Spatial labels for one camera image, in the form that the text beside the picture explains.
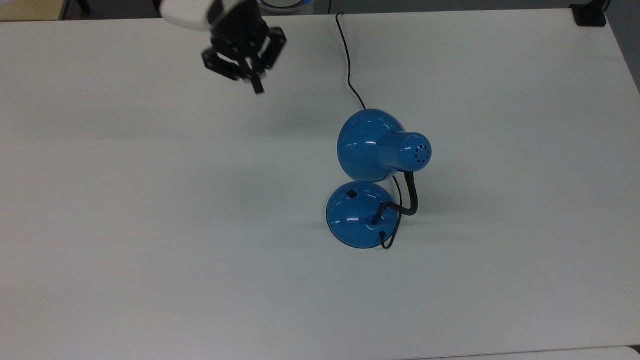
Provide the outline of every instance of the floor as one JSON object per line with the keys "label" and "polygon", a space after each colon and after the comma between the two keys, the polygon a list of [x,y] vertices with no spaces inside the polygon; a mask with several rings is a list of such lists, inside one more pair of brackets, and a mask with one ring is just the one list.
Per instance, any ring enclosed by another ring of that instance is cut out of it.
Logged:
{"label": "floor", "polygon": [[[152,0],[87,0],[92,8],[90,15],[80,10],[77,0],[68,0],[65,20],[147,19],[160,15]],[[332,0],[331,13],[384,13],[467,11],[527,8],[567,8],[571,3],[586,0]],[[316,0],[316,14],[326,13],[329,0]],[[611,0],[607,11],[611,28],[625,56],[629,70],[640,89],[640,1]]]}

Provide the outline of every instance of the lamp base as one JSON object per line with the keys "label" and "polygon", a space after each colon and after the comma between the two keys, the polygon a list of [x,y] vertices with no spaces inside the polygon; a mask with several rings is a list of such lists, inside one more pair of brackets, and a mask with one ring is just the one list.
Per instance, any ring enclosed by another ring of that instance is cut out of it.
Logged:
{"label": "lamp base", "polygon": [[329,199],[326,221],[341,242],[357,249],[371,249],[380,245],[380,232],[385,233],[386,241],[396,228],[397,211],[393,209],[387,209],[376,225],[371,224],[385,201],[394,200],[378,185],[360,181],[342,185]]}

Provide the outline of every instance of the power cord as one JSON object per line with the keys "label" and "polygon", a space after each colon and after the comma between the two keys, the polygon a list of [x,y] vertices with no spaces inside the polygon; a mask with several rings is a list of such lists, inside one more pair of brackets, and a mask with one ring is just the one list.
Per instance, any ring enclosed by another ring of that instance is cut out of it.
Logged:
{"label": "power cord", "polygon": [[353,85],[351,84],[351,56],[349,55],[349,47],[347,46],[347,40],[344,38],[344,33],[342,32],[342,26],[340,26],[340,20],[338,19],[338,16],[340,15],[344,15],[344,13],[339,12],[335,15],[335,23],[338,24],[338,30],[340,30],[340,36],[342,36],[342,43],[344,44],[344,51],[347,53],[347,64],[349,65],[349,69],[347,73],[347,84],[349,84],[351,91],[353,91],[353,93],[358,97],[358,100],[360,101],[360,105],[362,105],[362,109],[366,110],[367,107],[364,106],[364,101],[362,101],[360,94],[358,94],[356,89],[354,89]]}
{"label": "power cord", "polygon": [[[331,0],[329,0],[329,10],[327,11],[327,15],[329,15],[329,13],[331,12],[331,5],[332,5]],[[351,91],[353,91],[354,95],[358,97],[358,100],[360,101],[360,105],[362,105],[362,109],[366,110],[367,107],[365,106],[364,101],[360,97],[360,94],[358,94],[356,89],[351,84],[351,56],[349,55],[349,47],[347,46],[347,40],[344,38],[344,32],[342,32],[342,26],[340,26],[340,19],[338,19],[340,15],[344,15],[344,12],[339,12],[335,15],[335,23],[338,24],[338,30],[340,30],[340,36],[342,37],[342,43],[344,44],[344,52],[347,53],[347,64],[348,64],[347,84],[349,84],[349,87]],[[396,183],[396,188],[398,189],[398,198],[400,200],[400,206],[402,206],[403,205],[402,190],[400,190],[400,184],[398,183],[398,180],[396,179],[395,176],[393,176],[393,180]],[[398,233],[398,228],[400,228],[401,220],[402,220],[402,213],[398,212],[398,221],[396,222],[396,227],[394,228],[394,232],[391,234],[389,245],[385,245],[385,237],[387,236],[387,234],[384,231],[380,232],[380,245],[382,246],[383,249],[388,250],[394,244],[394,241],[396,240],[396,235]]]}
{"label": "power cord", "polygon": [[[402,191],[400,190],[400,184],[398,183],[398,179],[396,176],[393,176],[394,182],[396,183],[396,188],[398,189],[398,198],[400,199],[400,206],[402,206]],[[396,240],[396,235],[398,234],[398,229],[400,228],[400,220],[402,220],[402,213],[398,213],[398,221],[396,222],[396,227],[394,228],[394,232],[391,234],[391,240],[389,240],[389,245],[385,245],[385,236],[387,235],[384,231],[380,232],[380,245],[385,250],[388,250],[391,245],[394,244]]]}

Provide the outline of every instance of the black flexible neck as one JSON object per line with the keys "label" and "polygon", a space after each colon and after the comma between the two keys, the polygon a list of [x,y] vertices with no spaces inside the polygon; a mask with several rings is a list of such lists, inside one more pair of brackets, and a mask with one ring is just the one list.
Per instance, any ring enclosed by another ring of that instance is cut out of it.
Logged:
{"label": "black flexible neck", "polygon": [[378,212],[373,216],[373,219],[371,219],[371,223],[373,225],[376,225],[380,221],[380,218],[385,213],[385,210],[387,210],[388,208],[396,210],[400,214],[406,215],[406,216],[415,215],[415,213],[418,211],[418,191],[415,189],[415,180],[413,178],[413,172],[405,172],[404,180],[406,180],[406,187],[407,189],[409,189],[409,199],[411,200],[411,207],[407,209],[396,204],[395,202],[390,202],[390,201],[383,202],[382,204],[380,204],[380,208],[378,209]]}

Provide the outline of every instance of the robotic arm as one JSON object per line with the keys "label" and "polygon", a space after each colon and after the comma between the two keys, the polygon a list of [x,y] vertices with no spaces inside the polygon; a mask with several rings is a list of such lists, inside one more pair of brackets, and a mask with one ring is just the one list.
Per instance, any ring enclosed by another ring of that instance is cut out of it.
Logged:
{"label": "robotic arm", "polygon": [[256,94],[264,92],[261,79],[287,38],[262,19],[256,0],[164,0],[160,13],[172,24],[211,32],[212,46],[202,53],[207,69],[251,83]]}

